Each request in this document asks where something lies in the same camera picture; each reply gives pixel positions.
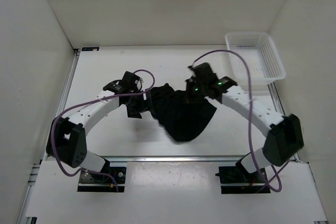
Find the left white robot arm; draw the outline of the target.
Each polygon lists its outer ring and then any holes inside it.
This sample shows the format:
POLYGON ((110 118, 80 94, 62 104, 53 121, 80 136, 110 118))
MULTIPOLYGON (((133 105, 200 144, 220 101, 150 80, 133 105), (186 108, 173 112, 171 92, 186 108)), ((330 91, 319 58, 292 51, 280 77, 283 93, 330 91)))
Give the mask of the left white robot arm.
POLYGON ((108 83, 94 100, 69 107, 52 121, 46 153, 55 158, 66 176, 87 171, 98 182, 108 180, 110 162, 87 149, 86 137, 110 112, 132 97, 143 97, 155 84, 153 73, 145 69, 124 75, 123 84, 108 83))

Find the black shorts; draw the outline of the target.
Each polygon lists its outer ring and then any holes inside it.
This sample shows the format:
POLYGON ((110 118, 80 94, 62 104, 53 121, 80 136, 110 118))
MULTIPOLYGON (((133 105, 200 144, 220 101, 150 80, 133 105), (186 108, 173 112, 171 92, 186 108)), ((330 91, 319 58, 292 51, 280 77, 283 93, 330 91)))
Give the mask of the black shorts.
POLYGON ((208 100, 189 103, 186 91, 169 84, 151 89, 151 114, 175 142, 189 142, 208 126, 217 108, 208 100))

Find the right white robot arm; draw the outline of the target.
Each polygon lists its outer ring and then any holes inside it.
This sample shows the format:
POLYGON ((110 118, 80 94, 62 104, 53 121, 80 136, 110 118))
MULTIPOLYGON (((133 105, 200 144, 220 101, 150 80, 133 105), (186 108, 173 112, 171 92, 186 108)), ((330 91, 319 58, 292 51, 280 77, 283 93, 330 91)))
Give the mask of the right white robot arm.
POLYGON ((285 116, 251 100, 234 80, 218 78, 208 63, 190 66, 189 69, 193 73, 186 80, 190 102, 200 102, 203 98, 217 100, 246 118, 266 138, 262 148, 248 153, 236 163, 236 177, 240 181, 249 181, 258 168, 282 166, 303 148, 300 120, 296 115, 285 116))

